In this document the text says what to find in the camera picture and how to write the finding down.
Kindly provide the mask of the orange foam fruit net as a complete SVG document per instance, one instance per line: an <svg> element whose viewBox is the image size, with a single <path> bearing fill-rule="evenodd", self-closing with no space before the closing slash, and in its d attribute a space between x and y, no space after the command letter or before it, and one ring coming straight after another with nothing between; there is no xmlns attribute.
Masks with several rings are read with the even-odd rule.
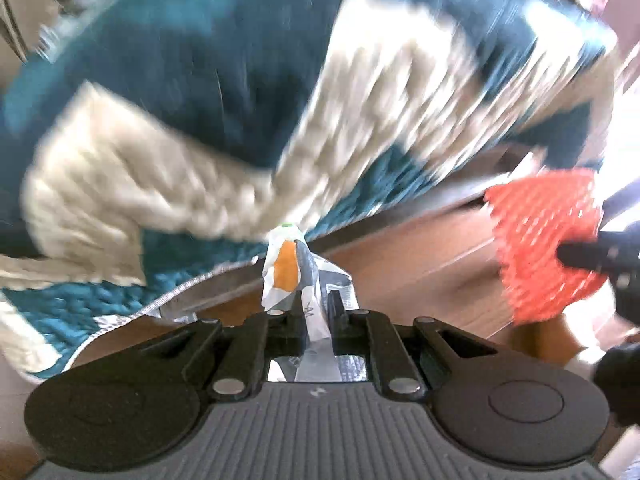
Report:
<svg viewBox="0 0 640 480"><path fill-rule="evenodd" d="M563 266L564 242L593 242L602 219L590 169L545 171L484 194L494 222L500 276L518 324L544 322L597 292L605 276Z"/></svg>

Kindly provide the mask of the teal and cream quilt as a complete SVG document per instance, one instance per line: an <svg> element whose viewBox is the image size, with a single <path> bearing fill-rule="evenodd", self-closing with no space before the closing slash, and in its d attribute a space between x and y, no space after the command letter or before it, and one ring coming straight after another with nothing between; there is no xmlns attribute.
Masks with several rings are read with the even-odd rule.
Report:
<svg viewBox="0 0 640 480"><path fill-rule="evenodd" d="M562 0L78 0L1 96L1 351L42 382L519 136L601 159L620 61Z"/></svg>

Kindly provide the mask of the white orange snack wrapper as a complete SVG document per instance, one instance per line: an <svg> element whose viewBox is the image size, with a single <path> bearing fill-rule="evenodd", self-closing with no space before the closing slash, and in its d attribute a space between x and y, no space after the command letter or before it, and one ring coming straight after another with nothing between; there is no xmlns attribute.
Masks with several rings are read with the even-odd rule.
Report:
<svg viewBox="0 0 640 480"><path fill-rule="evenodd" d="M302 310L303 351L269 364L270 382L362 382L368 378L362 356L338 356L329 328L329 296L337 292L347 310L359 308L352 277L312 252L302 231L285 223L268 235L262 267L262 308L270 315Z"/></svg>

